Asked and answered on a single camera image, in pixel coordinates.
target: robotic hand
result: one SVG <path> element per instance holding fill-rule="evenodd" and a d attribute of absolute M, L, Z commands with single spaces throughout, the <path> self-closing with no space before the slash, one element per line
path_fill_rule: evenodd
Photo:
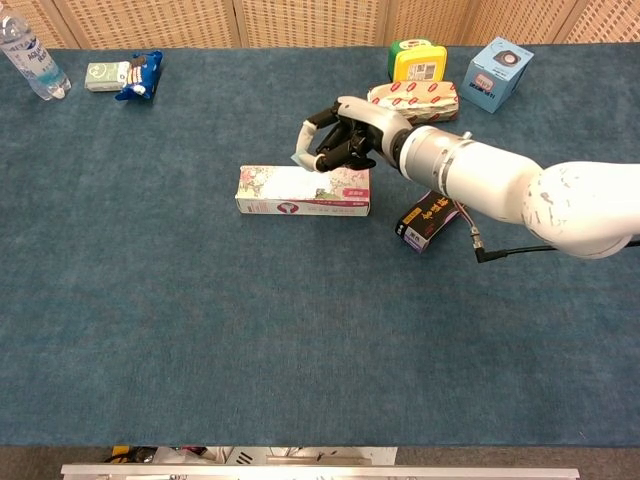
<path fill-rule="evenodd" d="M 318 129 L 334 125 L 315 155 Z M 533 160 L 431 126 L 413 127 L 401 114 L 356 97 L 305 120 L 292 159 L 310 171 L 366 169 L 374 150 L 404 177 L 496 220 L 523 224 L 569 255 L 603 258 L 640 233 L 640 164 L 567 162 L 543 169 Z"/>

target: water bottle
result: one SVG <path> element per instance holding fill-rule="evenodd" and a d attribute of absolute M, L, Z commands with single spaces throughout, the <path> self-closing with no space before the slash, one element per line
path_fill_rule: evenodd
<path fill-rule="evenodd" d="M 19 13 L 0 2 L 0 48 L 44 100 L 62 99 L 71 88 L 65 73 Z"/>

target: blue snack package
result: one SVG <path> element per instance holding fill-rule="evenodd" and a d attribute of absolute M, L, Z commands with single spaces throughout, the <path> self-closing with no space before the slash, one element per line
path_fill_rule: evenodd
<path fill-rule="evenodd" d="M 136 53 L 133 55 L 131 68 L 127 75 L 127 83 L 116 100 L 130 100 L 136 97 L 150 99 L 156 91 L 156 84 L 160 75 L 162 52 Z"/>

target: table surface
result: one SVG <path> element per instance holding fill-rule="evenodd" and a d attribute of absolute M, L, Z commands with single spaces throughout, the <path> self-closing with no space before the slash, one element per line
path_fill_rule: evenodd
<path fill-rule="evenodd" d="M 531 50 L 496 114 L 440 126 L 638 162 L 640 44 Z M 386 49 L 166 50 L 153 102 L 83 88 L 129 55 L 54 52 L 62 102 L 0 60 L 0 443 L 640 445 L 640 249 L 478 265 L 459 220 L 418 255 L 394 226 L 424 189 L 385 165 L 366 218 L 237 211 L 240 165 L 291 164 Z"/>

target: woven wall panel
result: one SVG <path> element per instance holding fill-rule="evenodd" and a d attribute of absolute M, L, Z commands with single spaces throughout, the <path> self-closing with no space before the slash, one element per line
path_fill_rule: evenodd
<path fill-rule="evenodd" d="M 385 0 L 235 0 L 243 45 L 381 45 Z"/>
<path fill-rule="evenodd" d="M 85 48 L 239 45 L 231 0 L 56 0 Z"/>
<path fill-rule="evenodd" d="M 469 0 L 392 0 L 385 40 L 426 37 L 441 45 L 460 44 Z"/>
<path fill-rule="evenodd" d="M 640 42 L 640 0 L 591 0 L 567 41 Z"/>
<path fill-rule="evenodd" d="M 486 45 L 497 36 L 516 44 L 552 43 L 575 0 L 515 2 L 477 0 L 465 32 L 468 45 Z"/>
<path fill-rule="evenodd" d="M 16 10 L 24 15 L 33 31 L 47 48 L 74 46 L 68 45 L 59 31 L 59 28 L 65 28 L 65 26 L 56 25 L 55 19 L 49 17 L 39 0 L 4 0 L 2 3 L 7 9 Z"/>

